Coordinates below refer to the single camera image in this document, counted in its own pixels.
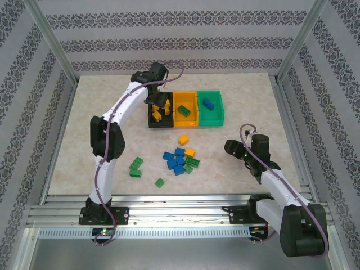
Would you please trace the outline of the black plastic bin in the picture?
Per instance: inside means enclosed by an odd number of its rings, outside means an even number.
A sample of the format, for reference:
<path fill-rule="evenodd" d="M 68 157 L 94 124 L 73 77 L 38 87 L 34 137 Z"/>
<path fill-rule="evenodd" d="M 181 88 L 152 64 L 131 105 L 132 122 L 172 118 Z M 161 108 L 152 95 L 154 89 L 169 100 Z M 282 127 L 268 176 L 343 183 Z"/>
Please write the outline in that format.
<path fill-rule="evenodd" d="M 173 118 L 173 92 L 165 92 L 167 99 L 169 100 L 169 114 L 165 113 L 164 108 L 158 109 L 158 112 L 161 115 L 161 121 L 156 121 L 152 116 L 152 105 L 148 105 L 148 127 L 151 129 L 156 128 L 173 128 L 174 127 L 174 118 Z"/>

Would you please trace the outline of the yellow plastic bin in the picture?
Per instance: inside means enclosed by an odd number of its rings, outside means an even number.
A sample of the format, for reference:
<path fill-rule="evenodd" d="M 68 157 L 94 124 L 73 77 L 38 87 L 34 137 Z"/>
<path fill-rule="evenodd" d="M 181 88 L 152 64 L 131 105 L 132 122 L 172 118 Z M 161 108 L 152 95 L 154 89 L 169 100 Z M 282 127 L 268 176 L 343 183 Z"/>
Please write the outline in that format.
<path fill-rule="evenodd" d="M 184 106 L 190 111 L 189 116 L 184 116 L 178 111 Z M 177 128 L 193 128 L 199 125 L 199 106 L 197 92 L 173 92 L 173 118 Z"/>

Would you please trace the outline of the green plastic bin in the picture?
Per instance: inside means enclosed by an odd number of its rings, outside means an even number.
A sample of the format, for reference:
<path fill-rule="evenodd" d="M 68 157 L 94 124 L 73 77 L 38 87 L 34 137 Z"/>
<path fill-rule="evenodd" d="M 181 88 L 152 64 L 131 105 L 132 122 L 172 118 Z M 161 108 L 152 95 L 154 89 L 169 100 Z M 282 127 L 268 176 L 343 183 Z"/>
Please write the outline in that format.
<path fill-rule="evenodd" d="M 213 104 L 210 110 L 204 105 L 204 100 Z M 224 106 L 220 91 L 198 91 L 199 126 L 222 127 L 224 124 Z"/>

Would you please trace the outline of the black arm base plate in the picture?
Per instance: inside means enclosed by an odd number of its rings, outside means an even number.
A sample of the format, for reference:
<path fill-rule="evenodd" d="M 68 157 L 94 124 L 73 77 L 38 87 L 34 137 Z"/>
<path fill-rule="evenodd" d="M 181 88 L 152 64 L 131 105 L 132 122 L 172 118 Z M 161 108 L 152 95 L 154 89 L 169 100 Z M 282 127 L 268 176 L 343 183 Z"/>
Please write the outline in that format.
<path fill-rule="evenodd" d="M 230 224 L 266 224 L 256 209 L 250 206 L 229 206 L 228 216 Z"/>
<path fill-rule="evenodd" d="M 116 225 L 127 225 L 129 208 L 111 207 L 110 213 L 115 219 Z M 81 208 L 79 222 L 80 225 L 90 226 L 112 226 L 113 220 L 110 214 L 102 208 L 99 213 L 95 213 L 86 207 Z"/>

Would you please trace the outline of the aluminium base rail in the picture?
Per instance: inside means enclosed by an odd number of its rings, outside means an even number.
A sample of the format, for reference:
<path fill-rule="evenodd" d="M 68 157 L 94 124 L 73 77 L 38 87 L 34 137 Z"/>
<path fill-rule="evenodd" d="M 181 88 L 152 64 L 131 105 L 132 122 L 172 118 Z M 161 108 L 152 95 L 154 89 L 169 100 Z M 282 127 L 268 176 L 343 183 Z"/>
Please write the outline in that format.
<path fill-rule="evenodd" d="M 114 195 L 112 205 L 129 208 L 130 227 L 229 226 L 223 207 L 246 205 L 248 194 Z M 77 227 L 86 195 L 50 195 L 30 208 L 27 227 Z"/>

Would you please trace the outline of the aluminium frame post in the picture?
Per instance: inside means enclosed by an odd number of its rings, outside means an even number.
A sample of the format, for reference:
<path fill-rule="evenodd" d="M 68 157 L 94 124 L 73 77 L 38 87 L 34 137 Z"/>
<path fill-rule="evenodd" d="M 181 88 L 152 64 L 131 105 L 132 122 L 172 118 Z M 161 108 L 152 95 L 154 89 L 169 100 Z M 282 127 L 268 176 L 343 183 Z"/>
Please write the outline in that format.
<path fill-rule="evenodd" d="M 293 64 L 298 52 L 302 48 L 303 44 L 305 43 L 307 36 L 311 32 L 311 29 L 315 25 L 317 19 L 319 18 L 322 10 L 324 9 L 325 5 L 328 3 L 329 0 L 314 0 L 313 5 L 311 6 L 307 16 L 304 19 L 304 22 L 298 31 L 287 55 L 285 56 L 278 73 L 275 76 L 276 83 L 280 84 L 291 65 Z"/>
<path fill-rule="evenodd" d="M 67 57 L 60 41 L 57 39 L 55 32 L 53 31 L 50 23 L 48 22 L 46 15 L 43 13 L 37 0 L 22 0 L 25 7 L 31 14 L 33 20 L 35 21 L 37 27 L 44 36 L 47 44 L 50 49 L 56 56 L 59 61 L 63 71 L 70 80 L 70 83 L 73 86 L 77 86 L 79 82 L 79 77 L 77 76 L 69 58 Z"/>

